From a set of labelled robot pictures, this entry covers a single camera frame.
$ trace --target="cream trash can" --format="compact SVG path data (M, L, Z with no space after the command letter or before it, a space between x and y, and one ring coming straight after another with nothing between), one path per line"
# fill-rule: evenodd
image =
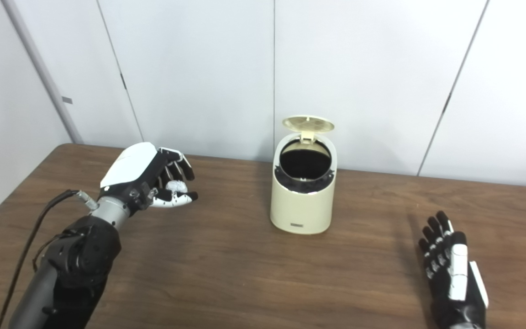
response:
M332 122L311 115L284 119L292 133L279 142L273 159L271 221L290 233L322 233L332 220L336 148L319 133Z

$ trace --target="wire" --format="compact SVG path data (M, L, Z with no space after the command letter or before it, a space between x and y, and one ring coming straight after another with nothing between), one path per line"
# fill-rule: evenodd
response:
M64 238L64 237L67 237L68 235L67 234L64 234L64 233L60 233L60 234L56 234L54 235L54 237L52 237L52 239L46 241L45 244L43 244L39 249L38 251L36 252L36 256L34 256L34 258L32 259L32 267L34 269L34 273L36 273L36 271L38 271L38 265L37 265L37 261L38 261L38 257L40 256L40 254L44 251L44 249L49 245L51 244L52 242L56 241L57 239L59 238Z
M32 245L32 242L34 241L34 238L36 237L36 234L38 233L38 230L40 229L40 225L44 221L44 217L50 211L50 209L53 208L53 206L56 206L60 202L64 201L67 198L70 198L71 196L77 194L79 192L78 190L66 190L62 193L60 193L58 196L50 200L48 204L44 207L38 218L36 219L36 223L34 225L34 228L32 229L32 232L30 233L30 236L27 238L26 245L23 247L23 250L21 251L21 255L19 256L19 260L17 261L17 265L15 266L15 271L13 271L13 277L11 279L11 283L9 285L8 293L5 298L4 306L1 309L0 313L0 328L1 325L4 322L5 313L7 312L9 302L11 301L11 297L13 296L13 290L15 290L15 285L17 283L17 279L19 278L19 273L21 272L21 266L23 265L24 260L26 259L27 252Z

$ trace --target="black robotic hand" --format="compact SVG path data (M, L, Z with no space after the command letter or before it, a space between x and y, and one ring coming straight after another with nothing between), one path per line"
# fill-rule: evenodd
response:
M484 329L488 295L476 262L468 262L466 235L454 232L443 211L427 220L419 246L440 329Z

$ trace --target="robotic hand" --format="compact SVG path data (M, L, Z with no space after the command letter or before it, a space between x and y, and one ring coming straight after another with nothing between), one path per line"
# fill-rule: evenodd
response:
M194 179L192 167L181 152L138 143L126 148L113 163L100 182L97 201L85 192L69 190L50 202L39 221L54 202L67 195L79 196L91 211L48 242L38 269L34 259L36 274L9 328L84 329L105 289L113 260L121 251L119 227L149 206L177 207L196 200L198 194L188 192L184 176Z
M433 302L431 312L440 329L484 329L488 295L476 262L468 262L466 235L454 232L443 211L427 220L420 239Z

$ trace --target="fingertip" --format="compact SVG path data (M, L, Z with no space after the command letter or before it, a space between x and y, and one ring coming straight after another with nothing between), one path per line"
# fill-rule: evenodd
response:
M188 159L186 159L185 156L182 156L182 160L179 162L179 165L184 171L186 180L194 180L194 171L192 170L192 166L190 166L190 162L188 162Z
M436 219L438 220L438 222L440 223L441 227L442 227L442 230L444 232L450 232L452 233L453 232L453 227L452 227L452 224L449 220L449 218L447 218L447 215L445 214L444 211L438 211L436 213Z
M188 192L186 195L189 196L193 201L198 200L198 192Z
M466 234L464 234L464 232L454 232L452 234L452 239L451 239L451 243L453 245L468 245L467 241L466 241Z

